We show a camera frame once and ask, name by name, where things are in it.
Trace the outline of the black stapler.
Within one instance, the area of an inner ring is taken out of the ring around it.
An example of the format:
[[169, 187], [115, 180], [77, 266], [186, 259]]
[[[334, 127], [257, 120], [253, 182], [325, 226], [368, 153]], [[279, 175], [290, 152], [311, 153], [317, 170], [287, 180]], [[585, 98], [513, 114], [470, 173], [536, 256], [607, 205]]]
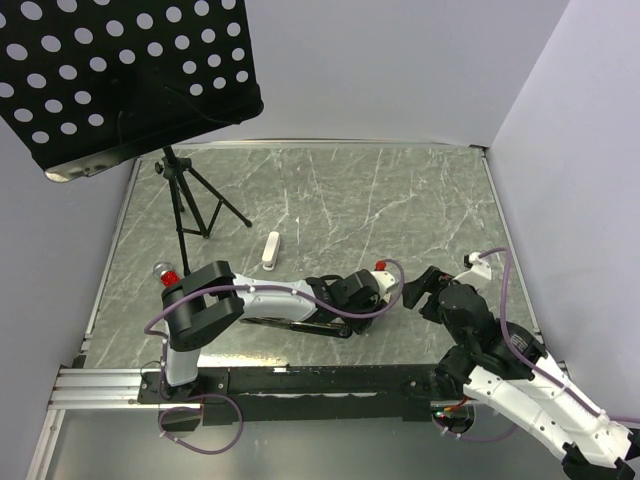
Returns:
[[349, 338], [353, 331], [350, 327], [344, 324], [319, 324], [308, 322], [296, 322], [285, 319], [275, 318], [241, 318], [241, 322], [247, 324], [262, 325], [274, 328], [280, 328], [290, 330], [299, 333], [334, 337], [334, 338]]

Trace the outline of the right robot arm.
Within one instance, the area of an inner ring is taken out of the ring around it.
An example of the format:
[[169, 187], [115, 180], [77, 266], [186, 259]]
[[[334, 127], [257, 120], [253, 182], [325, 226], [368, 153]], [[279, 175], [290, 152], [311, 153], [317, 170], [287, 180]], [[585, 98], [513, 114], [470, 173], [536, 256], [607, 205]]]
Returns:
[[570, 479], [632, 479], [639, 432], [613, 420], [567, 377], [527, 329], [495, 317], [479, 291], [490, 266], [469, 264], [449, 275], [429, 267], [404, 285], [403, 305], [426, 302], [421, 316], [445, 327], [454, 340], [438, 364], [438, 390], [465, 395], [534, 437]]

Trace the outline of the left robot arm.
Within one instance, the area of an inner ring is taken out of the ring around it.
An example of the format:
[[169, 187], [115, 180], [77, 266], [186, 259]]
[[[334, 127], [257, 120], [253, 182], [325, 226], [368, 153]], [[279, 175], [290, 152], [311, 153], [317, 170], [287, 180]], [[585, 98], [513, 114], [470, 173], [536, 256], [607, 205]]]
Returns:
[[158, 262], [153, 275], [164, 285], [163, 307], [174, 308], [164, 317], [161, 387], [177, 402], [196, 393], [201, 349], [235, 321], [348, 338], [369, 328], [397, 286], [384, 269], [269, 283], [232, 272], [226, 261], [185, 278], [171, 263]]

